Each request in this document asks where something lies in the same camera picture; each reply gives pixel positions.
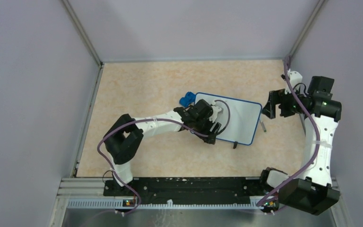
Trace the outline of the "green-capped whiteboard marker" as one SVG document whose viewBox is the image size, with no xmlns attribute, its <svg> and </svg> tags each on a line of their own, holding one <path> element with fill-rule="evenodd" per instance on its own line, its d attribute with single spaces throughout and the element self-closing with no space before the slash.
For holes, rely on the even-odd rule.
<svg viewBox="0 0 363 227">
<path fill-rule="evenodd" d="M 262 119 L 260 119 L 260 120 L 259 120 L 259 122 L 260 122 L 260 124 L 261 124 L 262 130 L 263 130 L 264 132 L 267 132 L 267 129 L 266 129 L 266 126 L 265 126 L 265 124 L 264 124 L 263 120 L 262 120 Z"/>
</svg>

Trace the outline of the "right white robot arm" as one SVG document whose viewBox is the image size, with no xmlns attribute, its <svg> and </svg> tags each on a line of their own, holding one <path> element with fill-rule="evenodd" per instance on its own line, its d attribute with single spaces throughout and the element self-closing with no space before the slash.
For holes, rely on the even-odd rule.
<svg viewBox="0 0 363 227">
<path fill-rule="evenodd" d="M 293 175 L 267 167 L 261 172 L 258 188 L 266 195 L 257 205 L 272 203 L 319 215 L 336 204 L 340 192 L 332 188 L 330 159 L 333 138 L 341 119 L 342 104 L 332 99 L 334 79 L 313 76 L 304 93 L 299 83 L 270 91 L 262 113 L 270 119 L 276 109 L 282 117 L 304 114 L 305 147 L 302 167 Z"/>
</svg>

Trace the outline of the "blue-framed whiteboard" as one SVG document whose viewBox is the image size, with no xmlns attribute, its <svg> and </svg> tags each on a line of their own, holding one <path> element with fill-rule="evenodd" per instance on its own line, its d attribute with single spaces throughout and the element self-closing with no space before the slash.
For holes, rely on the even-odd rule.
<svg viewBox="0 0 363 227">
<path fill-rule="evenodd" d="M 221 123 L 222 128 L 226 123 L 228 124 L 225 131 L 216 137 L 218 140 L 246 146 L 250 146 L 253 143 L 262 110 L 260 103 L 198 92 L 195 101 L 197 102 L 201 99 L 206 100 L 210 104 L 215 100 L 222 100 L 230 108 L 231 117 L 228 121 L 227 106 L 222 102 L 215 103 L 216 106 L 223 109 L 216 121 Z"/>
</svg>

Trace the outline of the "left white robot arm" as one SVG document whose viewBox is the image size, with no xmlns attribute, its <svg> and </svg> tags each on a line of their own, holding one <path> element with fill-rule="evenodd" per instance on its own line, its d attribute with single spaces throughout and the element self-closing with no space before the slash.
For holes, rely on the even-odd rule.
<svg viewBox="0 0 363 227">
<path fill-rule="evenodd" d="M 133 188 L 131 160 L 134 158 L 143 139 L 167 132 L 188 130 L 207 144 L 214 144 L 216 137 L 226 127 L 217 122 L 223 108 L 217 101 L 208 103 L 204 99 L 187 107 L 176 107 L 164 114 L 132 118 L 123 114 L 104 135 L 104 144 L 111 158 L 109 160 L 115 190 L 120 195 L 128 195 Z"/>
</svg>

